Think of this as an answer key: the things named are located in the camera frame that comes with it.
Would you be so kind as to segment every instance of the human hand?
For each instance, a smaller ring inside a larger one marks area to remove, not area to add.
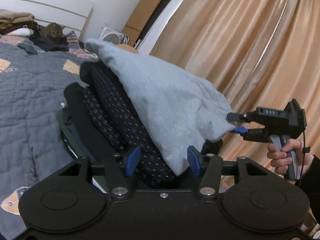
[[[298,161],[298,172],[301,172],[302,167],[302,153],[303,143],[300,140],[289,139],[287,143],[282,147],[280,151],[277,150],[277,146],[269,144],[267,158],[272,159],[270,162],[272,167],[275,167],[275,173],[284,174],[288,169],[288,165],[292,162],[292,158],[287,158],[287,152],[295,151]],[[313,161],[313,155],[306,153],[303,167],[303,175],[309,170]]]

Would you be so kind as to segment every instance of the electrical outlet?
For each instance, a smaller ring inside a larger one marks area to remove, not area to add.
[[[109,24],[108,24],[108,23],[104,23],[101,28],[103,29],[103,28],[106,28],[106,27],[107,27],[107,28],[109,27]]]

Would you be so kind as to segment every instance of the satin curtain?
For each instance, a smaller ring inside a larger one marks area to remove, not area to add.
[[[234,112],[296,98],[320,156],[320,0],[184,0],[151,55],[211,81]],[[267,144],[226,135],[220,156],[240,155],[270,168]]]

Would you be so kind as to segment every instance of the black cable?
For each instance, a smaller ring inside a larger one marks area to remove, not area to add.
[[[303,157],[302,157],[302,165],[301,165],[301,172],[300,172],[300,178],[299,178],[298,187],[300,187],[300,183],[301,183],[301,179],[302,179],[302,173],[303,173],[303,167],[304,167],[304,160],[305,160],[305,157],[306,157],[306,152],[304,150],[305,148],[306,148],[306,135],[305,135],[305,132],[303,131],[303,150],[302,150]]]

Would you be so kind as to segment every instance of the quilted blanket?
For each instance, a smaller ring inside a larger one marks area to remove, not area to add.
[[[0,43],[0,233],[8,240],[25,230],[20,194],[72,161],[55,113],[65,103],[64,88],[83,84],[82,61],[66,52],[29,56]]]

